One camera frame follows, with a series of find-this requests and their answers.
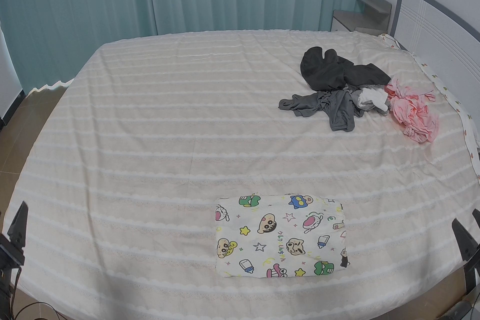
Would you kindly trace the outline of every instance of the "cartoon baby with yellow hair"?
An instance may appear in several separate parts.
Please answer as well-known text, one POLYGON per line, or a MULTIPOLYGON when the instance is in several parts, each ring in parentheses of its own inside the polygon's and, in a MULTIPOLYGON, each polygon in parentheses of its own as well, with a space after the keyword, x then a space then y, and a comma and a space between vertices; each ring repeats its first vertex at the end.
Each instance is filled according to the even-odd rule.
POLYGON ((223 259, 226 256, 232 254, 233 249, 237 248, 236 241, 228 241, 228 239, 221 238, 216 245, 216 254, 219 258, 223 259))

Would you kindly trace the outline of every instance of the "striped bed sheet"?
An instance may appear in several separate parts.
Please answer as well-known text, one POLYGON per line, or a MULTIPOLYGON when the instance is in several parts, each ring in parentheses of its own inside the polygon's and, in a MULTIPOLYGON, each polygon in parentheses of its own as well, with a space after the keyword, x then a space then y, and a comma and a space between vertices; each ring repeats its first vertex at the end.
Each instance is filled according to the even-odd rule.
POLYGON ((20 288, 76 320, 370 319, 459 268, 451 221, 480 235, 480 186, 457 112, 435 90, 440 132, 418 144, 391 114, 365 113, 347 133, 332 132, 325 113, 279 110, 280 99, 312 93, 300 61, 313 46, 432 84, 409 53, 358 32, 197 32, 100 47, 42 129, 6 214, 9 223, 29 205, 20 288), (348 268, 217 275, 215 200, 253 193, 340 200, 348 268))

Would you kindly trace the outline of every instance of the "black baseboard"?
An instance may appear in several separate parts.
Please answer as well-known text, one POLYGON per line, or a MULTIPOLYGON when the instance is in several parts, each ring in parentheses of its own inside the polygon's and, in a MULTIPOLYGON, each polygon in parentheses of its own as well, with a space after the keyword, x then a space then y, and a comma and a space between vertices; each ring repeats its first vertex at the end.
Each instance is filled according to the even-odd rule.
POLYGON ((10 119, 12 118, 15 111, 17 110, 17 108, 20 106, 20 104, 24 99, 25 99, 25 92, 22 89, 21 92, 16 97, 16 99, 11 103, 8 111, 5 113, 5 116, 3 116, 3 118, 0 118, 0 131, 5 125, 9 123, 10 119))

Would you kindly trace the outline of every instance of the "tile floor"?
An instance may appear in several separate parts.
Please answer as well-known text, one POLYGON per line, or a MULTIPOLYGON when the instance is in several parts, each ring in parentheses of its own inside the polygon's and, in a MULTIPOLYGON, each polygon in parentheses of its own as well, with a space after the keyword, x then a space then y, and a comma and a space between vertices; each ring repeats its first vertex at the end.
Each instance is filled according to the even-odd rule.
MULTIPOLYGON (((2 217, 10 203, 15 183, 30 149, 64 92, 64 87, 33 92, 21 103, 9 124, 0 131, 0 212, 2 217)), ((422 296, 374 320, 433 320, 457 303, 464 294, 465 279, 463 270, 459 269, 422 296)), ((34 299, 17 291, 14 313, 32 302, 34 299)), ((57 318, 46 306, 32 305, 21 313, 18 320, 33 320, 38 317, 48 320, 57 318)))

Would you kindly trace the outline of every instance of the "nightstand drawer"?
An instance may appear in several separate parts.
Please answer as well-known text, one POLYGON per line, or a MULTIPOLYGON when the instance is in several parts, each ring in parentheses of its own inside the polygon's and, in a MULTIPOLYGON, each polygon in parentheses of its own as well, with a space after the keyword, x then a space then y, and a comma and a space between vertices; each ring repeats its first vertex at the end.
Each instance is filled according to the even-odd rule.
POLYGON ((341 22, 339 22, 335 17, 332 18, 332 32, 335 31, 344 31, 344 32, 350 32, 347 28, 343 26, 341 22))

